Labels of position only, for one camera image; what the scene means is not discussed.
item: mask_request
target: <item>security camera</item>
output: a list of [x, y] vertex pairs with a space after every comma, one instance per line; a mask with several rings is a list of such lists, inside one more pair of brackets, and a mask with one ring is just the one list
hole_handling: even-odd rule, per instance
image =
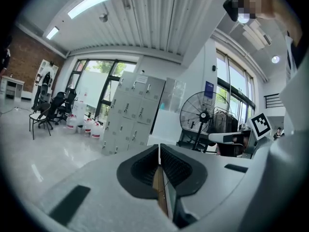
[[101, 22], [107, 22], [108, 21], [108, 15], [107, 14], [101, 14], [99, 17]]

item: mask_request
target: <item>office chair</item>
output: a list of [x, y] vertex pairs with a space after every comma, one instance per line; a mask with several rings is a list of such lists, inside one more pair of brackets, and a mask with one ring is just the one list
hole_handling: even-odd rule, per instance
[[45, 124], [47, 125], [47, 129], [48, 129], [48, 133], [50, 134], [49, 128], [48, 128], [48, 124], [50, 125], [50, 123], [48, 123], [48, 112], [50, 109], [51, 105], [48, 103], [41, 103], [39, 105], [37, 105], [33, 110], [33, 113], [29, 115], [29, 131], [31, 131], [30, 129], [30, 125], [31, 125], [31, 120], [32, 120], [32, 137], [34, 140], [34, 124], [39, 123], [39, 128], [40, 128], [40, 124], [44, 125], [44, 129], [45, 129]]
[[46, 102], [45, 98], [47, 97], [47, 94], [48, 94], [48, 84], [49, 84], [49, 82], [50, 82], [50, 74], [47, 73], [45, 75], [44, 79], [43, 79], [43, 82], [42, 82], [38, 104]]
[[66, 101], [65, 98], [66, 93], [65, 92], [58, 92], [56, 97], [53, 98], [52, 102], [51, 102], [51, 107], [49, 109], [49, 113], [48, 113], [48, 124], [52, 127], [52, 125], [50, 124], [50, 122], [54, 122], [56, 125], [58, 125], [59, 120], [57, 121], [57, 113], [56, 110], [59, 109], [61, 107], [61, 105]]
[[64, 102], [65, 106], [58, 107], [58, 112], [60, 114], [58, 122], [61, 121], [61, 120], [64, 120], [64, 121], [67, 120], [66, 114], [70, 114], [72, 112], [75, 97], [76, 97], [75, 89], [70, 88], [69, 95], [68, 95], [66, 101]]

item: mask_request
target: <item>railing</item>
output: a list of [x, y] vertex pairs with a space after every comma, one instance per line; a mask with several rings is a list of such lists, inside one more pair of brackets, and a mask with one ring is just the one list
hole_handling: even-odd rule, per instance
[[266, 95], [265, 98], [265, 107], [272, 108], [272, 107], [281, 107], [284, 106], [282, 101], [280, 100], [279, 94], [273, 95]]

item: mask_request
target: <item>ceiling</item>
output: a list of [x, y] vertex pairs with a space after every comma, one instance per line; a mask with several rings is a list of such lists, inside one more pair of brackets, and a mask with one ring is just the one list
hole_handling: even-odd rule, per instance
[[[108, 0], [71, 19], [68, 11], [81, 1], [31, 0], [19, 22], [43, 38], [57, 26], [59, 32], [50, 42], [63, 52], [135, 46], [182, 57], [190, 49], [195, 57], [225, 13], [218, 6], [225, 0]], [[211, 12], [214, 19], [206, 20]], [[108, 14], [106, 23], [99, 20], [101, 14]]]
[[[238, 22], [233, 22], [226, 14], [218, 25], [218, 29], [228, 34], [236, 40], [246, 51], [253, 57], [257, 64], [261, 67], [268, 78], [285, 71], [287, 61], [287, 48], [284, 36], [286, 34], [281, 23], [275, 20], [257, 19], [261, 24], [260, 28], [271, 38], [271, 45], [265, 46], [261, 50], [257, 50], [242, 33], [244, 32], [243, 25]], [[277, 64], [271, 62], [274, 55], [280, 57]]]

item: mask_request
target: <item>blue sign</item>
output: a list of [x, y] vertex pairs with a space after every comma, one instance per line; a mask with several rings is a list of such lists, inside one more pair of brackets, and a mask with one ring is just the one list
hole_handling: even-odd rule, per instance
[[213, 96], [213, 84], [206, 82], [204, 96], [212, 99]]

